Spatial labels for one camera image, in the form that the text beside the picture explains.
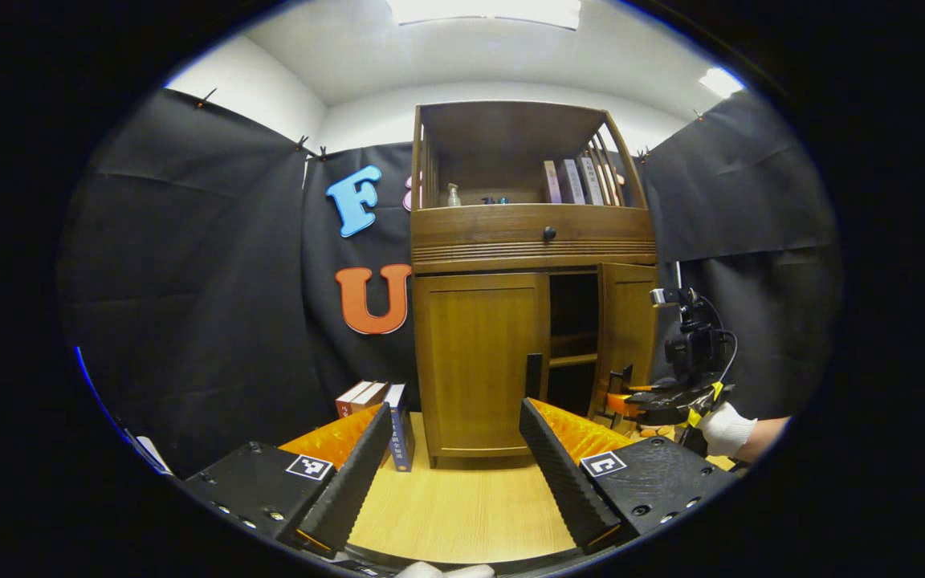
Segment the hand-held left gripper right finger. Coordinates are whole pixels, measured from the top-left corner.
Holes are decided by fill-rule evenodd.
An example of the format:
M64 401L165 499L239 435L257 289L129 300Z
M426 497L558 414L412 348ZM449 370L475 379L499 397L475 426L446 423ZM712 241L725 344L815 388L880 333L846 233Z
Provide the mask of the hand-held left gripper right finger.
M740 479L668 437L634 440L533 398L519 432L586 553L671 526Z

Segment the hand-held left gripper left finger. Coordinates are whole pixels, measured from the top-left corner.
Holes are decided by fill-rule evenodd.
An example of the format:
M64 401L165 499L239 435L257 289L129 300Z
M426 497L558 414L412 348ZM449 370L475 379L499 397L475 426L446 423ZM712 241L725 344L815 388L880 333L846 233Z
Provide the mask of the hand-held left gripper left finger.
M285 446L243 444L182 487L251 533L334 556L348 544L392 432L382 402Z

